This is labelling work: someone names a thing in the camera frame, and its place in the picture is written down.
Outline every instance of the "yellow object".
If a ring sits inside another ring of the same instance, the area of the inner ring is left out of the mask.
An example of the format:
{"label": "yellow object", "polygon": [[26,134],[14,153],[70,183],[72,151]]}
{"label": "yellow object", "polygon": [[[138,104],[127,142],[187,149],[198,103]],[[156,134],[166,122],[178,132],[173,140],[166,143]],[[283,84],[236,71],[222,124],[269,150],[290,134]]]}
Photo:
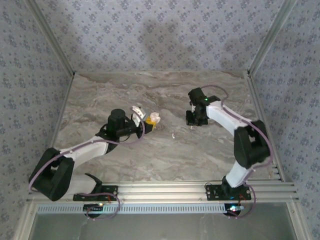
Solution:
{"label": "yellow object", "polygon": [[155,121],[151,121],[150,116],[148,116],[148,117],[146,118],[145,122],[146,122],[147,124],[152,125],[152,130],[155,128],[155,126],[156,126],[156,124],[157,124]]}

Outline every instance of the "marble tabletop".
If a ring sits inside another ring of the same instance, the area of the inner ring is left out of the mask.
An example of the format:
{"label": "marble tabletop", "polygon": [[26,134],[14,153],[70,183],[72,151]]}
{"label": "marble tabletop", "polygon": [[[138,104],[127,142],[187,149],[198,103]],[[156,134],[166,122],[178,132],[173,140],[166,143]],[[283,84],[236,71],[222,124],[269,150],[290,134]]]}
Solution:
{"label": "marble tabletop", "polygon": [[[235,162],[233,136],[214,121],[190,127],[185,119],[191,108],[188,92],[208,84],[228,91],[229,108],[257,119],[242,72],[81,73],[74,76],[54,146],[68,148],[90,139],[113,109],[130,116],[131,106],[141,106],[147,113],[160,113],[156,129],[137,144],[117,146],[82,164],[76,174],[90,173],[103,182],[221,180]],[[215,88],[203,91],[207,96],[224,96]],[[136,139],[132,135],[128,142]],[[252,175],[253,179],[270,177],[269,168]]]}

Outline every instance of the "patterned wallpaper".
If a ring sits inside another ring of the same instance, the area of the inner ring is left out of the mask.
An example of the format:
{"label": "patterned wallpaper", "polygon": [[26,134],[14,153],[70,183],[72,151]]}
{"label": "patterned wallpaper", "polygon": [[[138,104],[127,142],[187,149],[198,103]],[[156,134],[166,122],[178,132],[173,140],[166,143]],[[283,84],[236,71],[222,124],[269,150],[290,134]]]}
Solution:
{"label": "patterned wallpaper", "polygon": [[23,0],[0,9],[0,239],[10,240],[70,78]]}
{"label": "patterned wallpaper", "polygon": [[36,0],[75,71],[248,69],[283,0]]}
{"label": "patterned wallpaper", "polygon": [[255,75],[277,150],[320,240],[320,2],[298,0]]}

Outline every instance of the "wall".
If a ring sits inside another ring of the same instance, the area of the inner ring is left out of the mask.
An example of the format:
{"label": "wall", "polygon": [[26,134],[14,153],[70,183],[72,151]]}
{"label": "wall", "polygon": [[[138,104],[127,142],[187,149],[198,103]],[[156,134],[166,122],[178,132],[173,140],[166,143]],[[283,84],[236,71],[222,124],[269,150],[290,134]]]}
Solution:
{"label": "wall", "polygon": [[0,239],[9,240],[70,77],[22,0],[2,0],[0,9]]}
{"label": "wall", "polygon": [[248,69],[282,0],[36,0],[75,71]]}
{"label": "wall", "polygon": [[298,0],[254,76],[315,239],[320,239],[319,27],[319,1]]}

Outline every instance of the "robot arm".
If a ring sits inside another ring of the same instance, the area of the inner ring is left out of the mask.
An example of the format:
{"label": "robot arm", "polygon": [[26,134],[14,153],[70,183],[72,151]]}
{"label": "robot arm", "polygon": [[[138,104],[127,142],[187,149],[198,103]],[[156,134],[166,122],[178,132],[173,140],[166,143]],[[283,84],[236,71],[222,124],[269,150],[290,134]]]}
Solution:
{"label": "robot arm", "polygon": [[[126,117],[122,109],[112,110],[107,124],[88,141],[60,150],[48,148],[31,174],[29,183],[34,181],[32,187],[52,201],[59,200],[65,194],[97,193],[97,187],[102,184],[98,178],[88,173],[73,175],[73,170],[93,158],[112,151],[118,145],[120,137],[136,134],[140,138],[143,134],[141,120],[144,123],[145,134],[151,132],[160,120],[157,113],[146,117],[142,109],[135,106],[132,109],[135,113],[131,119]],[[35,178],[49,161],[52,162]]]}
{"label": "robot arm", "polygon": [[257,163],[262,163],[270,155],[266,141],[245,122],[254,124],[267,135],[264,123],[260,120],[253,122],[224,106],[229,112],[245,122],[235,119],[222,108],[221,100],[218,97],[205,96],[201,88],[193,89],[188,95],[192,110],[186,111],[187,125],[207,125],[208,119],[211,119],[218,122],[234,136],[236,161],[230,172],[223,178],[222,184],[226,184],[227,192],[241,186],[250,174],[252,167]]}

